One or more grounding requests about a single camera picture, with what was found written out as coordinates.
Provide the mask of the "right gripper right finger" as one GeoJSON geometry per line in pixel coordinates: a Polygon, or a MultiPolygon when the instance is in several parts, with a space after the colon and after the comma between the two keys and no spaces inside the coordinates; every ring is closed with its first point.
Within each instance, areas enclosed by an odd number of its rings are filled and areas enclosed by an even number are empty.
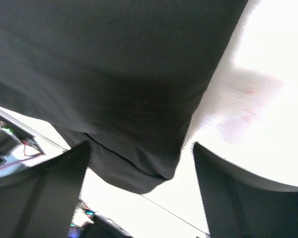
{"type": "Polygon", "coordinates": [[[298,187],[260,177],[196,143],[200,193],[212,238],[298,238],[298,187]]]}

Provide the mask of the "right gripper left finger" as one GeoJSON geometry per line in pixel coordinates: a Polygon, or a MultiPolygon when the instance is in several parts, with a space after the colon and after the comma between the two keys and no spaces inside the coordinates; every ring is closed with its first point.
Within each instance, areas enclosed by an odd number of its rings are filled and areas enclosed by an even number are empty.
{"type": "Polygon", "coordinates": [[[67,237],[90,153],[86,141],[0,178],[0,238],[67,237]]]}

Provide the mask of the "black trousers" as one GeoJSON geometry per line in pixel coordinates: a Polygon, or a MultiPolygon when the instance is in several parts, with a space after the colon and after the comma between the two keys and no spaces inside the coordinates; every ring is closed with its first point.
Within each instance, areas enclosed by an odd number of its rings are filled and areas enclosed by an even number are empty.
{"type": "Polygon", "coordinates": [[[0,107],[50,123],[144,194],[173,178],[244,0],[0,0],[0,107]]]}

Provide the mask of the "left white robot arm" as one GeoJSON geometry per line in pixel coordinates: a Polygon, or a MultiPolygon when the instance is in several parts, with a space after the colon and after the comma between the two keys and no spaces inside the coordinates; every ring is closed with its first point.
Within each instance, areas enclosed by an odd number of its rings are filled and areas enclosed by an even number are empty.
{"type": "Polygon", "coordinates": [[[68,231],[68,238],[132,238],[133,236],[112,219],[93,211],[83,200],[79,199],[68,231]],[[75,217],[87,218],[81,225],[75,217]]]}

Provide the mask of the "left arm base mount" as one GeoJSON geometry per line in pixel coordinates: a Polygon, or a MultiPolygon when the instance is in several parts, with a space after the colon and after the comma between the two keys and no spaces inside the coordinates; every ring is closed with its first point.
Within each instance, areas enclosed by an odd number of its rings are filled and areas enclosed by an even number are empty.
{"type": "Polygon", "coordinates": [[[0,180],[30,172],[69,149],[48,122],[0,107],[0,180]]]}

